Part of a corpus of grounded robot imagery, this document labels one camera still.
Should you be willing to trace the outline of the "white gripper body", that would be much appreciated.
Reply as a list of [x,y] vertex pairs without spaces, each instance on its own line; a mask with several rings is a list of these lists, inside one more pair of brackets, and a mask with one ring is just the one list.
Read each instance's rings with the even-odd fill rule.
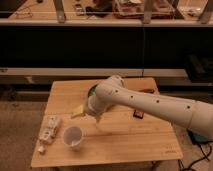
[[114,105],[113,93],[95,92],[90,96],[85,105],[84,112],[95,118],[100,117]]

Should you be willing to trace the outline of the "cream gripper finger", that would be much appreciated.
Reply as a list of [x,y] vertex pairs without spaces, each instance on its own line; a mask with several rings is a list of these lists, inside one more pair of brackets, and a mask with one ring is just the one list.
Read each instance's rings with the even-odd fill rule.
[[103,116],[96,116],[95,117],[95,121],[96,121],[95,125],[96,126],[99,126],[99,124],[101,123],[102,118],[103,118]]
[[75,108],[72,112],[71,112],[71,117],[72,118],[76,118],[76,117],[84,117],[85,116],[85,111],[84,111],[84,106],[80,105],[77,108]]

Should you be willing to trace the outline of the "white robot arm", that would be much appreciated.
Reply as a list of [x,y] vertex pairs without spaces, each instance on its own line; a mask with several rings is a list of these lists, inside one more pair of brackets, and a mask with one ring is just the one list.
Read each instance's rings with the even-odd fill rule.
[[129,90],[119,75],[101,81],[72,117],[90,115],[100,121],[102,114],[113,105],[148,113],[213,140],[213,104]]

